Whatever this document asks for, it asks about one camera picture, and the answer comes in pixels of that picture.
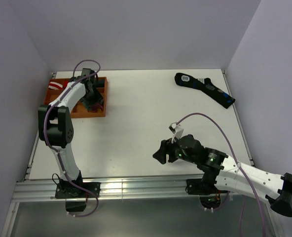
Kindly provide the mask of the brown wooden divider tray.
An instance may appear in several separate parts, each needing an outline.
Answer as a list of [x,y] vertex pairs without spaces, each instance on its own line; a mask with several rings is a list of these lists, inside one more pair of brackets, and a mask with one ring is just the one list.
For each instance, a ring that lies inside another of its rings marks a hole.
[[[48,84],[48,89],[44,99],[44,104],[49,105],[52,101],[57,99],[63,90],[67,87],[70,79],[51,79]],[[71,118],[98,118],[106,116],[106,103],[107,103],[107,90],[108,80],[107,77],[98,77],[98,83],[96,85],[96,91],[100,96],[96,96],[95,99],[99,100],[96,104],[90,106],[88,111],[81,101],[71,110]]]

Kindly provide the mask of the maroon purple striped sock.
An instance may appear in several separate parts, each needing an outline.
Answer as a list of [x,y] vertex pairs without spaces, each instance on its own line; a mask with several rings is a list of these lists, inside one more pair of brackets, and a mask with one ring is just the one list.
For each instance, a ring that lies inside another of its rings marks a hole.
[[102,113],[103,109],[104,108],[100,103],[95,103],[95,104],[89,106],[88,111],[91,113]]

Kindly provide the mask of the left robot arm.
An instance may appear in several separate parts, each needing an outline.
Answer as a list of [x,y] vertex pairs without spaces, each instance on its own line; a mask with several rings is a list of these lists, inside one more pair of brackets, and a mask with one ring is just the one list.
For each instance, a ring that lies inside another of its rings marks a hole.
[[97,72],[83,68],[79,76],[72,76],[65,89],[48,105],[38,108],[38,133],[40,140],[54,154],[60,170],[60,179],[69,182],[67,192],[79,197],[84,192],[80,170],[76,165],[71,142],[74,136],[71,112],[81,103],[88,113],[102,112],[104,98],[98,91],[105,81],[99,79]]

